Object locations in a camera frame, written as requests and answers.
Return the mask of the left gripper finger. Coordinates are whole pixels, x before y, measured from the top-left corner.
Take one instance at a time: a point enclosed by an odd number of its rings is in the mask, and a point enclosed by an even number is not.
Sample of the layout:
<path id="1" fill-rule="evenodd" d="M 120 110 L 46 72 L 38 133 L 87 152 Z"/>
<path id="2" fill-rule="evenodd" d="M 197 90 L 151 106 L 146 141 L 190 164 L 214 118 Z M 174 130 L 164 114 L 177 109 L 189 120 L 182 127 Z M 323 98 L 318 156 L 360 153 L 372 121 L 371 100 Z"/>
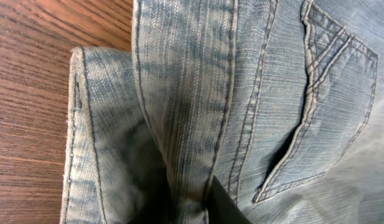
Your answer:
<path id="1" fill-rule="evenodd" d="M 214 176 L 207 201 L 210 224 L 251 224 Z"/>

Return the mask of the light blue denim shorts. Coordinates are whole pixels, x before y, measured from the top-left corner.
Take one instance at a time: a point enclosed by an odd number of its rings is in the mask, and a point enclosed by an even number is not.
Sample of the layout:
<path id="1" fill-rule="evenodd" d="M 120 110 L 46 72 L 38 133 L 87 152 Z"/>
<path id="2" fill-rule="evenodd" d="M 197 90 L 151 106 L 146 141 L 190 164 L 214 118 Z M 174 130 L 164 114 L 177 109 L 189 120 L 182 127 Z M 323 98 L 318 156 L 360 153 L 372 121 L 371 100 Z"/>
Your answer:
<path id="1" fill-rule="evenodd" d="M 135 1 L 70 61 L 61 223 L 384 223 L 384 0 Z"/>

